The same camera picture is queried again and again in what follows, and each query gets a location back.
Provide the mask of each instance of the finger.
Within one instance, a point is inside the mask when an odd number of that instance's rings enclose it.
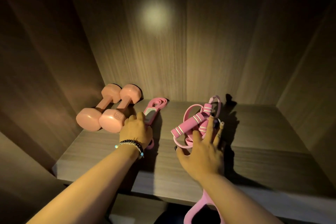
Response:
[[[222,136],[223,128],[224,128],[224,122],[221,122],[220,125],[219,125],[219,130],[218,130],[218,132],[217,132],[217,134],[216,134],[216,137],[215,137],[215,139],[213,140],[213,145],[214,145],[215,147],[218,147],[218,144],[219,144],[219,142],[220,142],[220,140],[221,140],[221,136]]]
[[[188,161],[188,156],[184,154],[181,147],[177,147],[176,154],[177,154],[177,158],[179,162],[181,163],[182,167],[185,169],[187,161]]]
[[[214,120],[213,116],[210,116],[208,118],[207,133],[206,133],[206,135],[204,137],[204,140],[203,140],[205,143],[211,143],[211,141],[212,141],[213,120]]]
[[[202,141],[200,132],[198,130],[194,130],[192,132],[192,141],[193,143],[200,143]]]
[[[150,139],[150,140],[153,138],[153,129],[152,129],[151,126],[148,126],[147,131],[146,131],[146,135],[147,135],[147,138]]]
[[[138,112],[136,114],[136,119],[137,120],[144,120],[145,119],[145,114],[143,112]]]
[[[131,115],[131,116],[129,116],[129,118],[128,118],[128,120],[129,121],[132,121],[132,120],[135,120],[137,117],[135,116],[135,115]]]

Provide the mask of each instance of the shelf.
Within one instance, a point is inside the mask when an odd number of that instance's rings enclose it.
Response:
[[[130,107],[128,115],[144,111],[147,103],[142,100]],[[191,104],[171,101],[161,110],[153,124],[156,146],[137,164],[140,170],[133,177],[131,192],[186,204],[199,200],[202,190],[179,164],[170,133]],[[233,183],[247,189],[335,197],[332,184],[276,107],[224,106],[220,119],[225,122],[225,140],[232,141],[225,160]],[[118,134],[103,129],[82,131],[54,166],[57,178],[75,181],[111,153],[118,140]]]

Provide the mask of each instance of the pink dumbbell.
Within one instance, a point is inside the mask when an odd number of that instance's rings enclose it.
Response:
[[[120,101],[121,88],[116,84],[107,84],[101,94],[103,99],[95,108],[84,108],[76,116],[76,121],[82,128],[89,131],[98,131],[100,129],[99,118],[109,103],[118,103]]]
[[[137,86],[128,84],[120,91],[120,97],[122,101],[117,109],[108,109],[99,118],[101,127],[111,133],[120,132],[126,120],[123,112],[129,104],[135,104],[140,100],[141,91]]]

